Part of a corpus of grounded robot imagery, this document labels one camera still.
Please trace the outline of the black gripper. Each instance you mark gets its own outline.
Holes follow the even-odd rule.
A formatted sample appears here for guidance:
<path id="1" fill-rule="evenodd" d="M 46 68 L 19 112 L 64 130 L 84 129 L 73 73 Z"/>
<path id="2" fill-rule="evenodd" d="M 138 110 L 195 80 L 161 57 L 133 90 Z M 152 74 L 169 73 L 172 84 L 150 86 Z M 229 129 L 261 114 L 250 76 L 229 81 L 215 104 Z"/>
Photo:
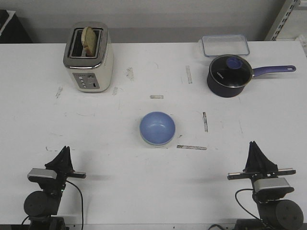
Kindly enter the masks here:
<path id="1" fill-rule="evenodd" d="M 232 172 L 227 175 L 228 180 L 251 180 L 252 186 L 259 179 L 282 178 L 296 174 L 295 169 L 280 169 L 270 161 L 261 151 L 255 141 L 249 143 L 248 158 L 243 172 Z"/>
<path id="2" fill-rule="evenodd" d="M 43 185 L 43 190 L 48 194 L 62 194 L 68 178 L 86 178 L 85 172 L 74 171 L 69 146 L 64 146 L 52 161 L 45 164 L 45 168 L 48 173 L 52 173 Z"/>

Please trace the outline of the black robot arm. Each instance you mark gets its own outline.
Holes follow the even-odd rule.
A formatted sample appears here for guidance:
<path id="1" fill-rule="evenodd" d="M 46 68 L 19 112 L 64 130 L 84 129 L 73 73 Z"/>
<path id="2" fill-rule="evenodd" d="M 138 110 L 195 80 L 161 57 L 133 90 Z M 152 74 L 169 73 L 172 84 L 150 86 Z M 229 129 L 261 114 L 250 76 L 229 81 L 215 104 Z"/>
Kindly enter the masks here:
<path id="1" fill-rule="evenodd" d="M 293 175 L 293 168 L 279 169 L 261 151 L 255 141 L 249 143 L 248 158 L 243 172 L 229 173 L 228 180 L 249 179 L 250 191 L 257 205 L 259 217 L 237 219 L 236 230 L 298 230 L 303 226 L 304 215 L 294 201 L 284 199 L 294 188 L 285 179 Z"/>
<path id="2" fill-rule="evenodd" d="M 68 178 L 86 178 L 86 173 L 76 172 L 71 161 L 70 147 L 64 146 L 59 154 L 44 169 L 32 168 L 29 181 L 38 183 L 40 190 L 34 191 L 24 201 L 24 211 L 30 220 L 30 230 L 68 230 L 64 218 L 57 213 Z"/>

